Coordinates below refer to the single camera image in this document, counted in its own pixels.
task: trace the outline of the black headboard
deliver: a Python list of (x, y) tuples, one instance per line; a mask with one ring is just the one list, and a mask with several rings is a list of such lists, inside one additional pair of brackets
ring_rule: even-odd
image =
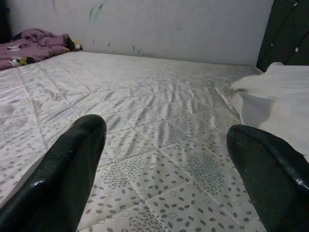
[(309, 65), (309, 0), (274, 1), (257, 67), (272, 62)]

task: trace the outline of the dark fabric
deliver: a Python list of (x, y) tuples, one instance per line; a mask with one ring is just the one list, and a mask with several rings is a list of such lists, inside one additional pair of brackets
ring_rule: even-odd
[(264, 34), (257, 67), (272, 62), (309, 65), (309, 1), (275, 0)]
[(100, 116), (78, 119), (4, 201), (0, 231), (76, 231), (105, 138), (106, 123)]
[(227, 150), (268, 232), (309, 231), (309, 164), (283, 139), (245, 125)]
[(0, 70), (26, 65), (28, 57), (38, 62), (64, 54), (69, 51), (68, 38), (68, 34), (53, 35), (42, 29), (25, 30), (21, 39), (0, 44)]
[(67, 39), (67, 48), (71, 51), (74, 51), (75, 50), (75, 44), (74, 42), (71, 40), (71, 38), (68, 36), (68, 39)]
[(9, 9), (6, 8), (4, 0), (0, 0), (0, 44), (11, 40), (11, 30), (9, 25)]
[(33, 64), (33, 63), (35, 63), (35, 60), (34, 60), (34, 58), (32, 58), (32, 57), (27, 57), (26, 63), (27, 63), (27, 64)]
[(12, 38), (12, 41), (20, 40), (20, 39), (21, 39), (21, 33), (18, 33), (17, 35), (15, 35), (15, 36)]

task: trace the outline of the purple blanket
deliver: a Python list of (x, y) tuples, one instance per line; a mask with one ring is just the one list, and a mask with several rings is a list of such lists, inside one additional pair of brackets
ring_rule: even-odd
[(41, 29), (29, 29), (20, 39), (0, 44), (0, 70), (38, 62), (70, 51), (68, 34), (60, 36)]

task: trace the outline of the white wall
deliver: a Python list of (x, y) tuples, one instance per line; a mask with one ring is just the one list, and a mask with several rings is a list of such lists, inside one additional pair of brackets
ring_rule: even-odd
[(84, 50), (255, 65), (273, 0), (8, 0), (13, 33), (68, 33)]

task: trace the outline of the quilted mattress pattern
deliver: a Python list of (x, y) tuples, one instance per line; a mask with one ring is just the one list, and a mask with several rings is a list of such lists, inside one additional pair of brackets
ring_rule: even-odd
[(263, 232), (229, 159), (229, 85), (256, 74), (87, 52), (0, 72), (0, 201), (73, 121), (98, 114), (107, 141), (80, 232)]

